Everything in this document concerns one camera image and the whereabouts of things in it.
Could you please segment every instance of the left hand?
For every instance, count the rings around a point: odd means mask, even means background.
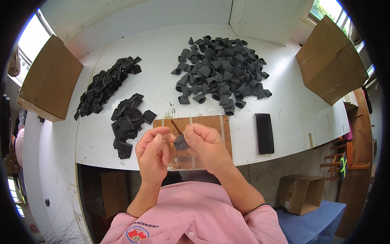
[[[172,160],[169,142],[174,142],[175,139],[170,128],[157,127],[145,132],[135,145],[135,154],[144,183],[161,184],[167,176],[167,166]]]

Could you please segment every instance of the finger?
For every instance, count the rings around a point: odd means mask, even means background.
[[[161,148],[162,143],[163,136],[158,133],[155,138],[146,146],[145,152],[142,155],[142,158],[145,160],[145,162],[152,163],[155,160],[157,152]]]
[[[136,152],[142,155],[148,146],[148,143],[151,142],[157,134],[161,134],[163,140],[173,142],[174,135],[171,133],[170,128],[168,127],[156,127],[154,129],[148,130],[139,140],[137,145],[135,146]]]
[[[192,130],[195,134],[199,135],[204,141],[212,144],[221,144],[222,138],[219,132],[211,127],[205,125],[193,123],[186,126],[186,129]]]
[[[168,166],[168,164],[172,161],[172,149],[170,144],[168,142],[163,142],[161,150],[163,152],[161,161],[165,166]]]
[[[148,130],[145,132],[145,134],[140,139],[140,142],[149,143],[151,142],[157,134],[161,134],[163,136],[166,136],[167,134],[171,133],[171,130],[169,127],[156,127],[153,129]]]
[[[204,140],[199,135],[195,134],[192,130],[186,129],[183,132],[184,139],[186,140],[186,143],[195,149],[198,153],[202,153],[204,150]]]
[[[176,140],[176,136],[172,133],[166,134],[166,141],[174,142]]]

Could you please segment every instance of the yellow strap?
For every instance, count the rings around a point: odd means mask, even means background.
[[[340,169],[340,173],[344,173],[344,178],[345,178],[345,165],[347,164],[347,159],[344,161],[344,157],[340,158],[340,161],[342,162],[342,169]]]

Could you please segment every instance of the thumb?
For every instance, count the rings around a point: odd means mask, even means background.
[[[152,162],[157,155],[157,151],[160,150],[161,146],[163,144],[163,136],[158,133],[154,139],[149,142],[149,144],[146,146],[145,152],[142,155],[142,157],[147,161],[147,162]]]
[[[199,135],[195,134],[190,129],[186,129],[183,132],[183,135],[184,135],[184,139],[186,140],[186,143],[190,147],[195,149],[197,152],[200,152],[200,151],[203,150],[203,148],[204,148],[204,141],[203,141],[203,139]]]

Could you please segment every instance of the white table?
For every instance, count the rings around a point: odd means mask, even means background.
[[[170,74],[178,65],[177,57],[183,48],[189,48],[188,39],[194,40],[205,35],[214,37],[236,36],[229,25],[189,24],[156,28],[125,37],[106,45],[89,77],[107,70],[118,58],[139,56],[142,72],[130,75],[118,91],[109,99],[99,114],[80,118],[76,135],[76,162],[98,167],[139,170],[134,148],[129,159],[120,160],[117,150],[112,146],[114,134],[111,129],[111,115],[120,101],[130,98],[134,93],[144,95],[141,112],[150,109],[157,114],[156,119],[169,114],[174,118],[188,116],[208,116],[224,114],[219,102],[206,95],[206,102],[198,104],[190,97],[190,105],[180,105],[177,98],[181,93],[175,90],[176,82],[181,76]],[[342,100],[329,106],[319,96],[303,84],[301,71],[295,59],[300,46],[288,43],[281,47],[271,43],[241,38],[248,42],[248,47],[255,49],[259,57],[268,63],[264,71],[270,77],[263,81],[265,89],[272,92],[270,98],[257,100],[247,97],[243,109],[236,108],[229,117],[232,139],[233,162],[235,165],[251,164],[280,158],[310,149],[309,134],[313,146],[319,146],[349,132],[349,123]],[[94,59],[96,53],[89,55]],[[86,84],[86,76],[79,78],[78,83]],[[78,86],[75,91],[82,93],[85,87]],[[275,153],[257,154],[255,113],[271,114]],[[133,144],[142,137],[152,125],[144,123],[143,130]]]

